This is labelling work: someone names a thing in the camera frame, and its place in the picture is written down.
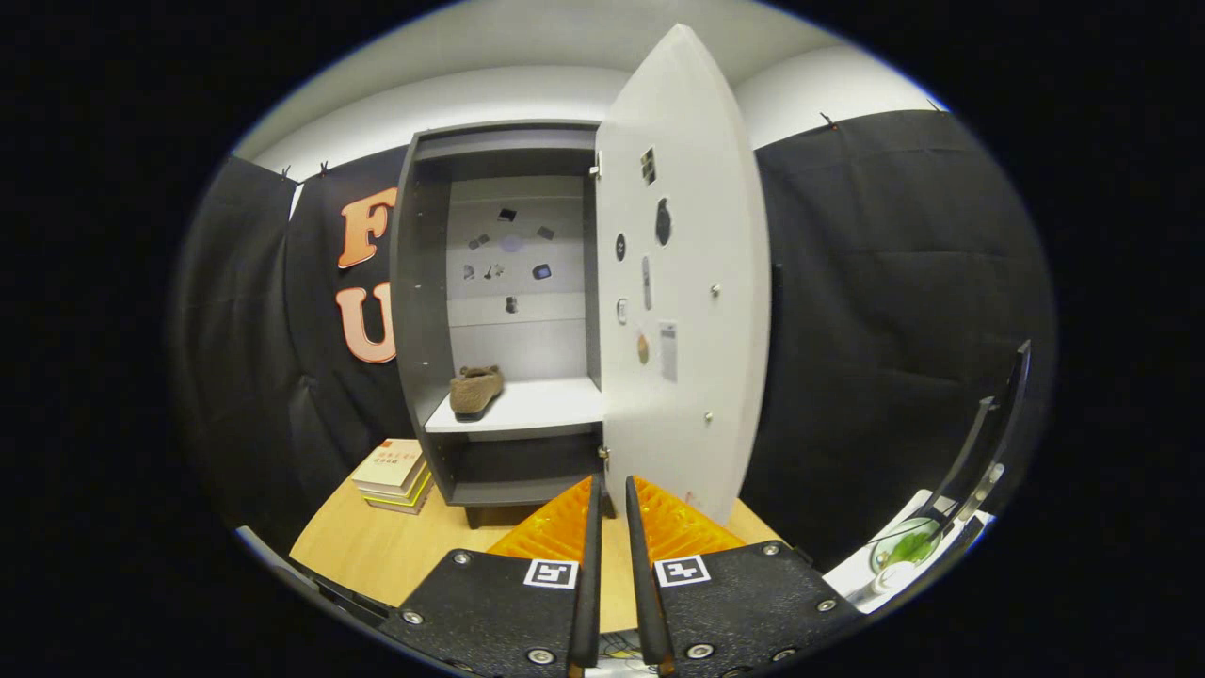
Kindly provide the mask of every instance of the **ceiling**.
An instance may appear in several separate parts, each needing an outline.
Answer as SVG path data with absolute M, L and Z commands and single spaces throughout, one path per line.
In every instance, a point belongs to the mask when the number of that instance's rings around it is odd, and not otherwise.
M 677 23 L 694 29 L 733 87 L 783 59 L 841 42 L 748 0 L 468 0 L 328 67 L 274 108 L 236 152 L 255 157 L 353 101 L 442 75 L 533 65 L 631 72 Z

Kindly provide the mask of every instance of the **brown shoe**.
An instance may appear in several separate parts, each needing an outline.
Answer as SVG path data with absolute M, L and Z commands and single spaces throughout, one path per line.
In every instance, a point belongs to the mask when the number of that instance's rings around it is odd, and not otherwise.
M 452 381 L 448 405 L 457 421 L 478 421 L 494 397 L 502 393 L 502 373 L 498 366 L 462 367 L 462 377 Z

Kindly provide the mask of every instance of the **table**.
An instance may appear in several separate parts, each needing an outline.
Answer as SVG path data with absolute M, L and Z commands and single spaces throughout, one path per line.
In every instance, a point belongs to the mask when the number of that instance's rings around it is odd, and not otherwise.
M 396 607 L 449 550 L 487 552 L 512 526 L 483 525 L 471 530 L 464 509 L 447 506 L 439 488 L 431 490 L 418 515 L 374 508 L 360 499 L 348 478 L 310 520 L 289 556 L 357 594 Z M 748 544 L 783 541 L 740 500 L 727 527 Z M 602 520 L 601 568 L 599 631 L 635 629 L 636 599 L 625 518 Z

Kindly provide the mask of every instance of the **orange letter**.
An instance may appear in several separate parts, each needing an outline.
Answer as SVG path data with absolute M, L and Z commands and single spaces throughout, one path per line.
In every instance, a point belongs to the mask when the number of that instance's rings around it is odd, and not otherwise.
M 372 288 L 372 295 L 381 299 L 381 317 L 384 319 L 384 338 L 380 344 L 369 342 L 364 329 L 364 299 L 368 294 L 360 287 L 343 289 L 335 294 L 335 302 L 343 311 L 343 338 L 352 355 L 366 364 L 389 362 L 398 355 L 393 344 L 393 312 L 389 309 L 389 283 L 383 282 Z M 359 325 L 359 331 L 353 328 Z
M 392 207 L 398 201 L 398 187 L 382 190 L 354 202 L 343 211 L 343 253 L 339 255 L 339 267 L 352 267 L 364 263 L 376 253 L 376 244 L 369 242 L 369 232 L 384 235 L 389 217 L 381 207 Z

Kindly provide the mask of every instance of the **black curtain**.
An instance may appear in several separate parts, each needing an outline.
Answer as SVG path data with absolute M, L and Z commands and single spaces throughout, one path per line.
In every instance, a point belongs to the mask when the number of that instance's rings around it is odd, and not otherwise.
M 1018 195 L 948 113 L 842 120 L 757 159 L 774 319 L 741 497 L 823 571 L 935 488 L 1025 338 L 1035 379 L 1012 448 L 1033 448 L 1053 376 L 1050 282 Z
M 287 554 L 341 466 L 313 413 L 284 313 L 296 182 L 228 158 L 186 236 L 169 308 L 178 426 L 228 525 Z
M 335 302 L 341 289 L 364 289 L 365 335 L 372 342 L 382 341 L 382 303 L 372 289 L 389 281 L 392 225 L 371 237 L 375 255 L 341 269 L 342 211 L 351 202 L 396 188 L 405 159 L 406 147 L 401 146 L 310 177 L 289 222 L 284 307 L 301 372 L 308 378 L 313 417 L 330 431 L 330 442 L 324 442 L 321 449 L 315 447 L 310 454 L 336 455 L 341 461 L 339 481 L 381 441 L 415 437 L 395 361 L 368 364 L 352 355 Z M 381 208 L 388 214 L 393 212 L 392 207 Z
M 371 291 L 388 281 L 392 234 L 374 238 L 377 255 L 340 269 L 340 212 L 395 187 L 405 152 L 304 187 L 228 158 L 177 264 L 169 350 L 193 466 L 227 525 L 248 525 L 281 554 L 376 444 L 413 438 L 396 366 L 351 354 L 335 301 L 339 289 L 365 288 L 365 331 L 381 341 Z

